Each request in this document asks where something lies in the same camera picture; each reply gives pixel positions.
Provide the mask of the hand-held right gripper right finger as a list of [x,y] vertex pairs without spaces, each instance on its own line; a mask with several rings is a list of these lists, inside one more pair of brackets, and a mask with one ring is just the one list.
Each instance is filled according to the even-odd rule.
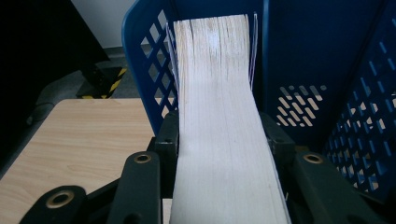
[[277,172],[282,176],[293,161],[295,142],[269,115],[261,112],[260,117],[269,147],[273,154]]

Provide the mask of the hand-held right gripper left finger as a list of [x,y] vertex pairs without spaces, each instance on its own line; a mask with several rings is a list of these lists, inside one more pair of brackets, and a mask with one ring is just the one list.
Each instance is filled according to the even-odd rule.
[[179,143],[179,115],[178,112],[169,112],[156,135],[155,152],[161,163],[161,191],[162,197],[173,197],[178,158]]

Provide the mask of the bright blue book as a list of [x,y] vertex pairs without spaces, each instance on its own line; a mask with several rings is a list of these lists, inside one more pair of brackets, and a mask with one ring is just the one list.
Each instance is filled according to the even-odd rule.
[[179,152],[170,224],[290,224],[249,83],[248,16],[174,29]]

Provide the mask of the blue plastic file rack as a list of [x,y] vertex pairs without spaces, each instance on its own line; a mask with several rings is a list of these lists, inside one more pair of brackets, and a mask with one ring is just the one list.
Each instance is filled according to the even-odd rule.
[[260,111],[385,201],[396,190],[396,0],[135,0],[121,39],[152,128],[177,108],[167,27],[238,14],[258,32]]

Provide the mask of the black stand base striped edge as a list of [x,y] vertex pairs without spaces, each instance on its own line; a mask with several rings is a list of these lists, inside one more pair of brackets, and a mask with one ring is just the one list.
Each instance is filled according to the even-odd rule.
[[82,70],[85,81],[76,96],[81,99],[108,99],[120,85],[125,73],[126,68],[119,66],[100,68],[93,65],[85,68]]

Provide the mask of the white cabinet panel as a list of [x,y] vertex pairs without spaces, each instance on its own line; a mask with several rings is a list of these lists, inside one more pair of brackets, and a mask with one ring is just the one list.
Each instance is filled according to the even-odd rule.
[[71,0],[103,49],[121,47],[121,24],[136,0]]

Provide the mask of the black curtain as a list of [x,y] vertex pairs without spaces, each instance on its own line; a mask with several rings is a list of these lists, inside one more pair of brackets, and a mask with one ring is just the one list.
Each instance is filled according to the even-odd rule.
[[0,0],[0,166],[40,92],[107,59],[71,0]]

